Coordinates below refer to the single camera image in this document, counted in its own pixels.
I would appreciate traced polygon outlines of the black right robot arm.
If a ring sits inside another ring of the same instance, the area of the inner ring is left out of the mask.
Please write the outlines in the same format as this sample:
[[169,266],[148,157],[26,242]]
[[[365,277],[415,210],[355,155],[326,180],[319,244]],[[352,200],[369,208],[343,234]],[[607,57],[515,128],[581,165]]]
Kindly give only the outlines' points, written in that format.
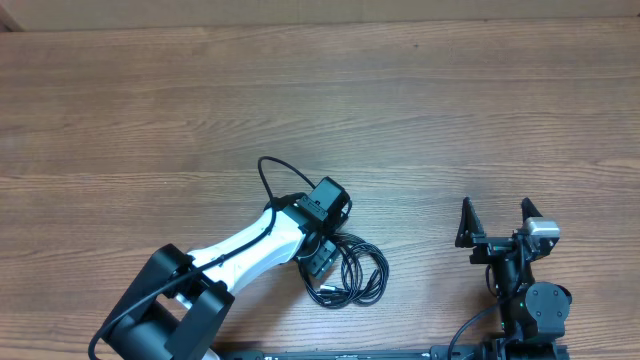
[[[490,237],[472,200],[463,199],[455,239],[469,248],[472,264],[485,267],[485,285],[496,303],[465,322],[451,339],[448,359],[567,359],[568,350],[556,341],[565,333],[573,298],[565,287],[538,282],[531,264],[548,256],[560,240],[557,223],[543,216],[533,202],[521,202],[522,225],[508,237]],[[501,331],[476,346],[459,346],[461,335],[477,321],[497,311]]]

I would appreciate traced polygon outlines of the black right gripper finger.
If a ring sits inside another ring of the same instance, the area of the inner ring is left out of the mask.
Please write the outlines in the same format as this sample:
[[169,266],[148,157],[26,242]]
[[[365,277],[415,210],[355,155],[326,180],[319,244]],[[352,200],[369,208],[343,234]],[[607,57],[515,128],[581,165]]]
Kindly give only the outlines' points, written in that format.
[[525,197],[521,201],[521,212],[522,212],[522,221],[526,222],[529,218],[539,218],[542,217],[542,214],[536,208],[534,203],[530,200],[529,197]]
[[462,202],[460,225],[455,238],[455,246],[473,248],[486,239],[486,232],[477,216],[470,197]]

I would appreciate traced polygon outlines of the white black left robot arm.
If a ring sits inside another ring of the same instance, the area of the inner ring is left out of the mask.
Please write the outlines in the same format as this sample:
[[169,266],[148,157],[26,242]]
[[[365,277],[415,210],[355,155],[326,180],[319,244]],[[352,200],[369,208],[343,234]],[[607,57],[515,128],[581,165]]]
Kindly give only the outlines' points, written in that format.
[[148,259],[95,335],[124,359],[212,359],[210,346],[237,293],[295,261],[322,277],[337,256],[329,240],[346,222],[346,190],[329,177],[309,194],[270,201],[249,227],[188,253],[168,244]]

